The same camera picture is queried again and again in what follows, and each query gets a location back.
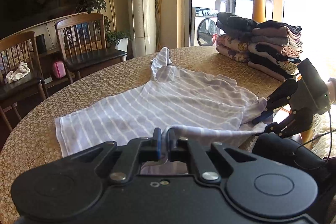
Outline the pink plastic box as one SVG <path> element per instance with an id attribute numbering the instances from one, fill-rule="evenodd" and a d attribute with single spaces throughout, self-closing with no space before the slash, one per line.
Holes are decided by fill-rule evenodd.
<path id="1" fill-rule="evenodd" d="M 52 71 L 53 71 L 54 76 L 57 79 L 61 79 L 66 76 L 66 69 L 65 69 L 64 63 L 60 60 L 55 61 L 52 64 Z"/>

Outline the wooden chair dark seat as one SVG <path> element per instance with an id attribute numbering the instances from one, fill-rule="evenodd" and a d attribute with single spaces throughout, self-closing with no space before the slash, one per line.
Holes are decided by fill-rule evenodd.
<path id="1" fill-rule="evenodd" d="M 103 14 L 73 15 L 57 22 L 55 31 L 70 83 L 81 79 L 84 69 L 127 56 L 126 51 L 107 46 Z"/>

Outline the white washing machine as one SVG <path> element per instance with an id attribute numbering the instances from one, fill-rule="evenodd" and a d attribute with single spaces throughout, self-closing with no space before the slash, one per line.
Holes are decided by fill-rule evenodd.
<path id="1" fill-rule="evenodd" d="M 217 10 L 193 7 L 191 10 L 191 42 L 190 46 L 210 46 L 217 40 Z"/>

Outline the white standing air conditioner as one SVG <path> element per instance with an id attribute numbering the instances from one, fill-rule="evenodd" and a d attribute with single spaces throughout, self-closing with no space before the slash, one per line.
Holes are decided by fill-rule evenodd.
<path id="1" fill-rule="evenodd" d="M 156 49 L 155 0 L 127 0 L 130 38 L 135 58 Z"/>

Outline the white crumpled cloth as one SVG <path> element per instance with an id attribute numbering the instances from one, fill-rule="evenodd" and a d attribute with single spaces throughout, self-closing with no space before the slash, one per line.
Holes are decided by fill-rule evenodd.
<path id="1" fill-rule="evenodd" d="M 21 62 L 18 65 L 18 68 L 13 72 L 9 71 L 6 75 L 6 83 L 11 84 L 15 81 L 18 81 L 30 73 L 30 68 L 27 63 Z"/>

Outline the lilac white striped shirt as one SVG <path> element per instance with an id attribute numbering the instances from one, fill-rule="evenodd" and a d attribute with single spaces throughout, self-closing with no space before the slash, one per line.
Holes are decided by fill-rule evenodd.
<path id="1" fill-rule="evenodd" d="M 56 137 L 65 157 L 109 140 L 125 145 L 151 137 L 155 128 L 162 130 L 162 141 L 173 130 L 202 145 L 238 147 L 264 131 L 266 123 L 253 120 L 265 107 L 265 98 L 234 79 L 175 67 L 164 48 L 151 63 L 147 83 L 57 118 Z"/>

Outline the black small speaker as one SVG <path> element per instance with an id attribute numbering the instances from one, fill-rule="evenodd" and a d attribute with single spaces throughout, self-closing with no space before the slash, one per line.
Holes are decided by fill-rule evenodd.
<path id="1" fill-rule="evenodd" d="M 38 54 L 46 53 L 47 47 L 45 42 L 45 36 L 43 34 L 36 36 L 35 38 L 37 44 Z"/>

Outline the white plant pot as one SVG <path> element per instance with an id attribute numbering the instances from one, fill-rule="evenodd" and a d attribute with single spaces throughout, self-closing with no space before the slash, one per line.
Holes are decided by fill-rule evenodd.
<path id="1" fill-rule="evenodd" d="M 128 38 L 123 38 L 119 40 L 118 44 L 116 44 L 115 48 L 120 51 L 124 51 L 127 53 L 127 48 L 128 48 Z"/>

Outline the wooden chair with cloth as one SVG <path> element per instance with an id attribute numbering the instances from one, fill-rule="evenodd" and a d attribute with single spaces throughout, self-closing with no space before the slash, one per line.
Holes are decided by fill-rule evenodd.
<path id="1" fill-rule="evenodd" d="M 39 93 L 42 100 L 49 95 L 39 60 L 35 32 L 27 31 L 1 40 L 1 117 L 7 128 L 13 128 L 7 119 L 4 109 L 11 107 L 18 119 L 15 104 Z"/>

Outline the stack of folded clothes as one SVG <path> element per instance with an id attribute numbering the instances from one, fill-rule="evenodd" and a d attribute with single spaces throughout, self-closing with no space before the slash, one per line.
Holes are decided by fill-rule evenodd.
<path id="1" fill-rule="evenodd" d="M 218 53 L 281 82 L 299 74 L 302 27 L 274 20 L 259 23 L 229 12 L 218 13 L 217 27 L 223 31 L 216 40 Z"/>

